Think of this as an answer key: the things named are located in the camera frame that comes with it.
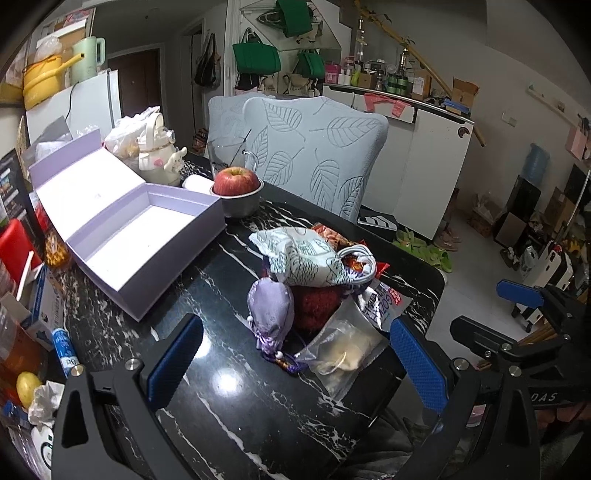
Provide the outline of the silver purple snack packet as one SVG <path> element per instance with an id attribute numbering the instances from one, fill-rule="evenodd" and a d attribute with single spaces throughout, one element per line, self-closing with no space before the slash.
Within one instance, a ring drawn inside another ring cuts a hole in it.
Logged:
<path id="1" fill-rule="evenodd" d="M 370 281 L 356 297 L 363 316 L 377 329 L 389 332 L 391 324 L 412 304 L 412 299 L 380 280 Z"/>

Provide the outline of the yellow lemon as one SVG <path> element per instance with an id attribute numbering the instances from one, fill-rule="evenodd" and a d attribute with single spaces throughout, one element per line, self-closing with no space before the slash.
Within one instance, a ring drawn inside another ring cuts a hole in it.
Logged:
<path id="1" fill-rule="evenodd" d="M 31 372 L 21 372 L 16 381 L 16 390 L 24 409 L 28 409 L 33 401 L 35 390 L 42 385 L 40 379 Z"/>

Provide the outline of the small red snack packet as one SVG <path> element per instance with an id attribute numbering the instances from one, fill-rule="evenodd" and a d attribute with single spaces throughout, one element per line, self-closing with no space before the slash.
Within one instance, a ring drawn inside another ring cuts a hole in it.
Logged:
<path id="1" fill-rule="evenodd" d="M 383 275 L 390 267 L 390 264 L 387 262 L 378 262 L 377 263 L 377 270 L 376 270 L 376 279 L 380 279 L 381 275 Z"/>

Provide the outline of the leaf print cloth bag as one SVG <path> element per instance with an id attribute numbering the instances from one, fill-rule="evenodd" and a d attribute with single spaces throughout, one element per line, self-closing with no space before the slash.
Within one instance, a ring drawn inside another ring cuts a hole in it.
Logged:
<path id="1" fill-rule="evenodd" d="M 303 227 L 259 230 L 249 235 L 269 263 L 270 276 L 288 286 L 324 288 L 349 283 L 338 253 L 317 232 Z"/>

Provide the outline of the red fuzzy knit item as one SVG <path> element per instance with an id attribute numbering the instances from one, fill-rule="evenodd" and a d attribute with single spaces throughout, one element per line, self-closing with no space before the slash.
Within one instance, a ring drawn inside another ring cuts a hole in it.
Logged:
<path id="1" fill-rule="evenodd" d="M 291 292 L 294 296 L 294 326 L 303 331 L 321 330 L 342 303 L 341 286 L 294 286 Z"/>

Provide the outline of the red canister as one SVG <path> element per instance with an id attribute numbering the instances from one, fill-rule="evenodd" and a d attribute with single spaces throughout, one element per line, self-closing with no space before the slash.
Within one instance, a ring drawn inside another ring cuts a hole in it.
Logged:
<path id="1" fill-rule="evenodd" d="M 42 260 L 22 223 L 18 219 L 12 219 L 1 234 L 0 259 L 16 283 L 20 282 L 30 252 L 33 252 L 31 268 L 35 269 L 42 264 Z"/>

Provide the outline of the plastic bag of food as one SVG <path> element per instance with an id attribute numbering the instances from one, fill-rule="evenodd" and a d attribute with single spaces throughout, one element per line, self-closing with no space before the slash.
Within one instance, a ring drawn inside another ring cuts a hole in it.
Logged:
<path id="1" fill-rule="evenodd" d="M 145 132 L 148 114 L 125 116 L 103 140 L 104 147 L 135 173 L 139 172 L 139 137 Z"/>

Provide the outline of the purple drawstring pouch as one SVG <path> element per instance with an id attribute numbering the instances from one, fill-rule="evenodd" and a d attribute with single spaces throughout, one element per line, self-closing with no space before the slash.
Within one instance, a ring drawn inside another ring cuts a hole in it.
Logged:
<path id="1" fill-rule="evenodd" d="M 276 357 L 294 325 L 294 296 L 290 287 L 269 277 L 260 278 L 250 287 L 246 303 L 256 348 Z"/>

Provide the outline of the red brown snack packet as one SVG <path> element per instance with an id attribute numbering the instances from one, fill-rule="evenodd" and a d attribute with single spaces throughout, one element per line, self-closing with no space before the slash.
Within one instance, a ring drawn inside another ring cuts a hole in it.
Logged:
<path id="1" fill-rule="evenodd" d="M 315 231 L 318 236 L 327 241 L 335 251 L 353 246 L 352 241 L 349 241 L 349 239 L 346 239 L 342 234 L 339 234 L 339 232 L 336 232 L 334 229 L 325 226 L 322 223 L 315 224 L 311 227 L 311 230 Z"/>

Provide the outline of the lavender gift box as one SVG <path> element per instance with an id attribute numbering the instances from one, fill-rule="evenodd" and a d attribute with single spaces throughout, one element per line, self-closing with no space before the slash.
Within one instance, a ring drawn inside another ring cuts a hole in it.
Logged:
<path id="1" fill-rule="evenodd" d="M 103 147 L 99 130 L 29 173 L 80 269 L 136 321 L 225 228 L 221 199 L 145 182 Z"/>

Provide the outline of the green tote bag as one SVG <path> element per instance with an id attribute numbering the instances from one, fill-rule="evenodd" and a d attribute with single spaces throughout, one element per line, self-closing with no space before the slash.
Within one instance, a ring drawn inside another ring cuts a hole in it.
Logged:
<path id="1" fill-rule="evenodd" d="M 252 28 L 245 29 L 242 40 L 232 45 L 232 51 L 239 74 L 270 76 L 280 72 L 279 50 L 263 43 Z"/>

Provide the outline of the glass cup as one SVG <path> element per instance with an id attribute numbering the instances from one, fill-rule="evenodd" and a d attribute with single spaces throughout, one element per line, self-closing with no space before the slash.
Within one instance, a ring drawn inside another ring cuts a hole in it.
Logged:
<path id="1" fill-rule="evenodd" d="M 254 172 L 259 162 L 256 154 L 246 148 L 245 137 L 217 137 L 207 143 L 207 156 L 212 177 L 228 167 L 242 167 Z"/>

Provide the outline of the pale green kettle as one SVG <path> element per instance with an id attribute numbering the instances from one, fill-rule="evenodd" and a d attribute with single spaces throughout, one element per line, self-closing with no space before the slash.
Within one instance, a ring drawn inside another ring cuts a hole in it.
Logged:
<path id="1" fill-rule="evenodd" d="M 71 67 L 71 83 L 76 84 L 93 78 L 105 62 L 106 44 L 102 37 L 86 37 L 73 45 L 74 55 L 82 54 L 80 61 Z"/>

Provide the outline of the clear plastic snack bag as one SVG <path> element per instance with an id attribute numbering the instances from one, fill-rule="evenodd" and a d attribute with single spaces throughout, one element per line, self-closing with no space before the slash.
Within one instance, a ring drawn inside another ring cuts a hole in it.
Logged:
<path id="1" fill-rule="evenodd" d="M 295 358 L 318 377 L 332 399 L 342 401 L 360 371 L 387 346 L 387 339 L 348 298 Z"/>

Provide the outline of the white tissue roll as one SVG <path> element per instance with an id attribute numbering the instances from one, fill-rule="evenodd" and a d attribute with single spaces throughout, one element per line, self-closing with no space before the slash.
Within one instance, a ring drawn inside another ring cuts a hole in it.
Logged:
<path id="1" fill-rule="evenodd" d="M 201 194 L 213 195 L 213 181 L 197 174 L 187 176 L 182 182 L 184 189 Z"/>

